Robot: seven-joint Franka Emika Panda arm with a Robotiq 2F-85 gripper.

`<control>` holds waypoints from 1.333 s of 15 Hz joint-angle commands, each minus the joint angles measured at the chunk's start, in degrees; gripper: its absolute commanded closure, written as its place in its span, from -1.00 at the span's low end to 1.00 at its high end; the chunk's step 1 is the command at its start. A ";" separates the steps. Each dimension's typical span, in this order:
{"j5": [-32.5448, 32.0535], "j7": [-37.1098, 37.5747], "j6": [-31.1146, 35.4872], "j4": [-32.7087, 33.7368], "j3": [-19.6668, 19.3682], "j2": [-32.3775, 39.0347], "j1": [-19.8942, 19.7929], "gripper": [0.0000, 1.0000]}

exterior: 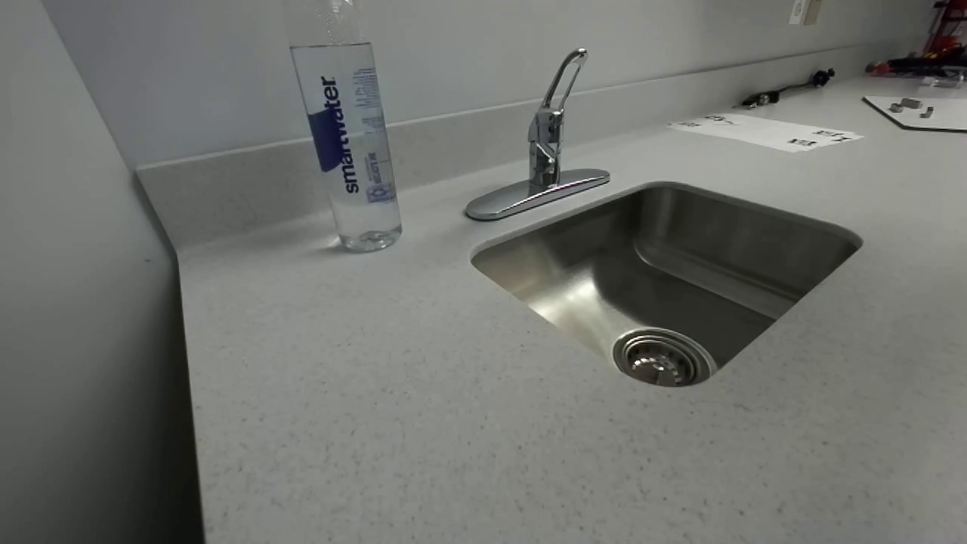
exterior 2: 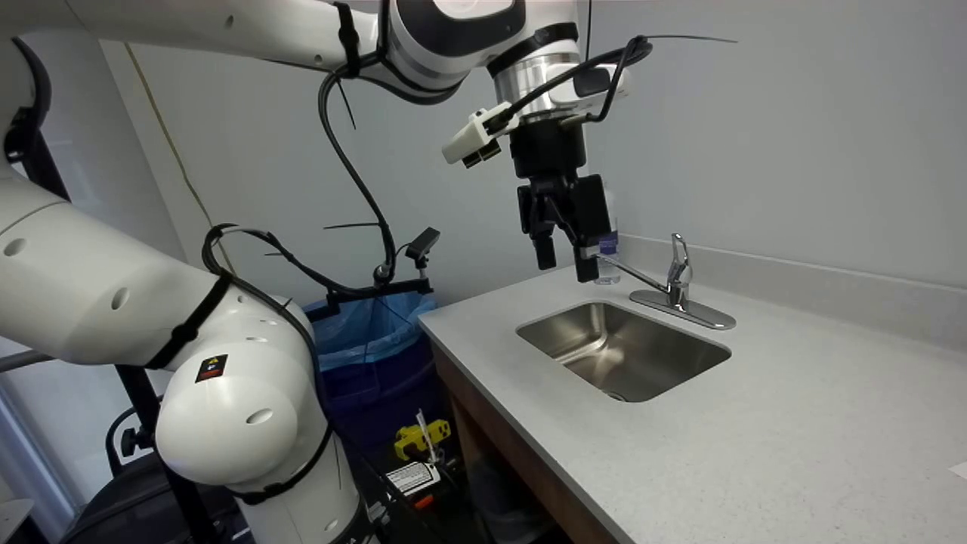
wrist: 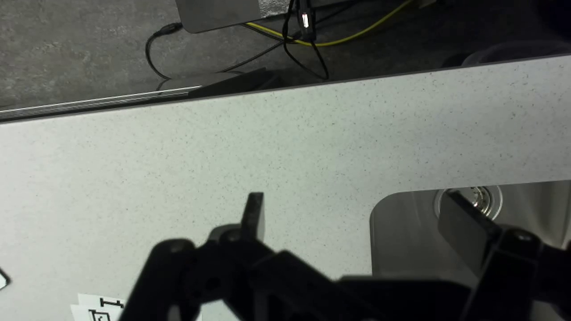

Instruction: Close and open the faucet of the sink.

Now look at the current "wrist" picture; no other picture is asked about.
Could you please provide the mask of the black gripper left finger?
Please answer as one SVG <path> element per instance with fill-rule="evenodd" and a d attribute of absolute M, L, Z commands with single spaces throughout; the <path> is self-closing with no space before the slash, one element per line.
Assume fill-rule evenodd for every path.
<path fill-rule="evenodd" d="M 264 195 L 250 193 L 238 223 L 157 243 L 120 321 L 198 321 L 222 302 L 238 321 L 330 321 L 330 282 L 289 252 L 263 243 Z"/>

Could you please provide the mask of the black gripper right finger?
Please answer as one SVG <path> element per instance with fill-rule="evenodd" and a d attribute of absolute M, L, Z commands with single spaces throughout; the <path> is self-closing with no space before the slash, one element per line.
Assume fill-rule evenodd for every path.
<path fill-rule="evenodd" d="M 571 321 L 570 250 L 495 223 L 461 193 L 443 196 L 437 228 L 479 278 L 461 321 L 532 321 L 536 302 Z"/>

